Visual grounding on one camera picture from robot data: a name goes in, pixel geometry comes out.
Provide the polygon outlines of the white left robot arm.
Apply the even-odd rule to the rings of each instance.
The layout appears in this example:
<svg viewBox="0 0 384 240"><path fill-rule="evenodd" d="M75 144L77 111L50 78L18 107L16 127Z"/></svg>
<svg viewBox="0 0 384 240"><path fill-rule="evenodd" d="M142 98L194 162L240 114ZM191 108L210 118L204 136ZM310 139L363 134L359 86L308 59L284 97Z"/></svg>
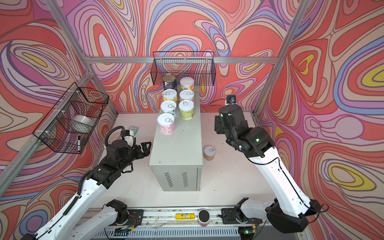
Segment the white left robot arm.
<svg viewBox="0 0 384 240"><path fill-rule="evenodd" d="M34 234L25 234L24 240L90 239L93 233L111 224L124 225L130 218L128 207L121 201L112 200L98 216L88 220L78 229L76 223L90 206L105 193L122 175L133 171L133 162L151 153L151 142L130 146L120 139L106 144L107 154L100 163L85 173L77 193L43 227Z"/></svg>

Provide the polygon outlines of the blue labelled tin can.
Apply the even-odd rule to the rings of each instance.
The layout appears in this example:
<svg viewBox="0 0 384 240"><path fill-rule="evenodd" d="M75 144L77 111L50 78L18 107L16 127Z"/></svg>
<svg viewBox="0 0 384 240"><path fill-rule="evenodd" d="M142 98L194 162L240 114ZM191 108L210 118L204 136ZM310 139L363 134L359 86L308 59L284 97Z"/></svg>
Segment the blue labelled tin can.
<svg viewBox="0 0 384 240"><path fill-rule="evenodd" d="M177 90L177 78L174 74L167 73L162 77L164 90Z"/></svg>

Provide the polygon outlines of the white labelled tin can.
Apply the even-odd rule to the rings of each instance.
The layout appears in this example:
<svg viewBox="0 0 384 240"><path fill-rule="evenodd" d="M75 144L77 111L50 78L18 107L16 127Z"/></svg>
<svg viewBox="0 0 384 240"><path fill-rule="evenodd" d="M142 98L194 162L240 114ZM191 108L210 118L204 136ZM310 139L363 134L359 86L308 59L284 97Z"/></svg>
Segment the white labelled tin can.
<svg viewBox="0 0 384 240"><path fill-rule="evenodd" d="M166 100L161 103L161 111L163 114L172 114L176 116L177 103L172 100Z"/></svg>

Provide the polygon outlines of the orange labelled tin can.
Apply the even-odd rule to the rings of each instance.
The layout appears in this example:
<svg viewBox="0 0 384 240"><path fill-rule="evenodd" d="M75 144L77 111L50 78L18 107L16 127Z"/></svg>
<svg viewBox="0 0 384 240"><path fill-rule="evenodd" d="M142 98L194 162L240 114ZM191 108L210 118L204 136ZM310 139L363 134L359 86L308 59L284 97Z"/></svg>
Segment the orange labelled tin can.
<svg viewBox="0 0 384 240"><path fill-rule="evenodd" d="M216 148L210 145L205 146L203 155L207 161L212 161L216 155Z"/></svg>

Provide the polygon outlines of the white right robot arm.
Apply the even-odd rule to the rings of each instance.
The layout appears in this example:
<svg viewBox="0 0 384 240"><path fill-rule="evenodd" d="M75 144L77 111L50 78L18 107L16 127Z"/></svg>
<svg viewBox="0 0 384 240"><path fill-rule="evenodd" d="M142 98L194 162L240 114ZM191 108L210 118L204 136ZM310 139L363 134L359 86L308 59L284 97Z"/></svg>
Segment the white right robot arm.
<svg viewBox="0 0 384 240"><path fill-rule="evenodd" d="M256 165L276 196L267 202L244 198L240 201L241 213L248 219L267 220L284 234L303 232L310 223L307 217L320 213L321 205L294 181L267 131L250 128L241 107L229 104L219 109L215 132L224 134L228 145Z"/></svg>

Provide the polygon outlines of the yellow green tin can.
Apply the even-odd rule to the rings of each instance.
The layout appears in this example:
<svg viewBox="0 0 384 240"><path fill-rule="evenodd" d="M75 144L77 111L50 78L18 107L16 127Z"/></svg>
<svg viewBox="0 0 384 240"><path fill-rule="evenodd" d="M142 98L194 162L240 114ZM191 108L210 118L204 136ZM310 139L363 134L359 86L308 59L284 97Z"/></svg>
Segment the yellow green tin can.
<svg viewBox="0 0 384 240"><path fill-rule="evenodd" d="M194 117L194 102L191 100L183 100L179 103L180 116L183 120L190 120Z"/></svg>

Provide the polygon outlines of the pink floral tin can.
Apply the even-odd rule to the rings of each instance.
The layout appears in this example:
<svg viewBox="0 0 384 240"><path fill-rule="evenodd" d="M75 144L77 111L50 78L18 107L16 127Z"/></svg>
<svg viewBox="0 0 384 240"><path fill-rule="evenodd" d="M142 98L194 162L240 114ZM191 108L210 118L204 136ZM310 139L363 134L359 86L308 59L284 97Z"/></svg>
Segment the pink floral tin can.
<svg viewBox="0 0 384 240"><path fill-rule="evenodd" d="M175 117L169 113L160 114L157 118L157 123L163 135L171 135L176 129Z"/></svg>

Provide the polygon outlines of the pink labelled tin can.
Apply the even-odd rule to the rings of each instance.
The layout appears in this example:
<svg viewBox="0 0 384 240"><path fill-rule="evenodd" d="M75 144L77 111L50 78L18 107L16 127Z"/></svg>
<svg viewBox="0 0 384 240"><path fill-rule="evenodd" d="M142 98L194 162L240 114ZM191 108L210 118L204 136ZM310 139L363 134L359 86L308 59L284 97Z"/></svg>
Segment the pink labelled tin can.
<svg viewBox="0 0 384 240"><path fill-rule="evenodd" d="M194 102L195 100L195 93L191 90L182 90L179 94L180 101L192 101Z"/></svg>

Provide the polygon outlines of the green orange labelled can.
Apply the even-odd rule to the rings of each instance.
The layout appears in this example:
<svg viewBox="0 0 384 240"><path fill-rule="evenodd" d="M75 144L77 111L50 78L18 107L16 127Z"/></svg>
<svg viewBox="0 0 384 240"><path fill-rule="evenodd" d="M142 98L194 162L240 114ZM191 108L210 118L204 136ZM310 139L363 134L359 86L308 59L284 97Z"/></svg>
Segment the green orange labelled can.
<svg viewBox="0 0 384 240"><path fill-rule="evenodd" d="M191 77L184 77L180 80L181 90L191 90L195 89L195 80Z"/></svg>

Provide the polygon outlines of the yellow labelled tin can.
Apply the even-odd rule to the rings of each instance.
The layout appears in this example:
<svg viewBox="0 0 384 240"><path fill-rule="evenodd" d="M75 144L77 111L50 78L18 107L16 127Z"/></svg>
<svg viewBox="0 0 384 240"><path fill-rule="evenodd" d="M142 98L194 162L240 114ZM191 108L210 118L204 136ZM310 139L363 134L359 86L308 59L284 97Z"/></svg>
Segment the yellow labelled tin can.
<svg viewBox="0 0 384 240"><path fill-rule="evenodd" d="M163 101L173 101L178 103L178 92L173 89L164 90L162 93Z"/></svg>

